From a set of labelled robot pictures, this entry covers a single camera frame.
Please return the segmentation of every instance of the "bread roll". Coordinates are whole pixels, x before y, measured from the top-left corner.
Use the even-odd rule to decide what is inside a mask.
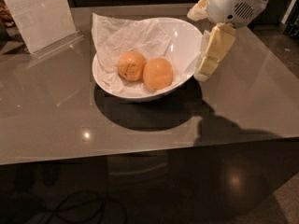
[[[118,73],[128,81],[138,81],[142,78],[146,63],[146,59],[139,52],[124,52],[118,61]]]
[[[149,60],[144,67],[143,80],[151,91],[169,86],[173,80],[171,63],[164,58]]]

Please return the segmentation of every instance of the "reflective table surface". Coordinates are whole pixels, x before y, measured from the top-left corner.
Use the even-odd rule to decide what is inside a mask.
[[[299,80],[248,29],[213,77],[150,103],[95,83],[93,12],[187,20],[192,5],[73,8],[83,39],[45,58],[0,55],[0,164],[237,144],[299,136]],[[208,21],[193,22],[201,32]]]

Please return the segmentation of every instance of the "white bowl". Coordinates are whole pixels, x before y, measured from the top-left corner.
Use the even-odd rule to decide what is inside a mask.
[[[171,52],[173,65],[176,69],[183,74],[179,82],[172,84],[169,88],[165,88],[156,92],[137,92],[134,94],[130,92],[117,92],[112,91],[103,80],[98,76],[99,69],[97,69],[99,62],[97,56],[93,58],[93,77],[96,83],[107,93],[122,99],[135,101],[135,102],[148,102],[159,99],[170,92],[174,91],[177,87],[184,84],[190,77],[193,76],[196,62],[200,54],[200,46],[202,40],[201,32],[192,24],[173,18],[154,18],[147,21],[155,20],[161,23],[164,32],[171,37],[168,52]]]

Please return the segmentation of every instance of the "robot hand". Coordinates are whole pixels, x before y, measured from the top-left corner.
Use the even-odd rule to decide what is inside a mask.
[[[216,23],[211,33],[204,32],[201,56],[194,77],[206,81],[217,69],[235,42],[235,29],[247,26],[264,11],[268,0],[199,0],[187,16]]]

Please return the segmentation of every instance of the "white card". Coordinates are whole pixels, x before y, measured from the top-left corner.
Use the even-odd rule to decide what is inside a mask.
[[[67,0],[5,0],[30,53],[76,32]]]

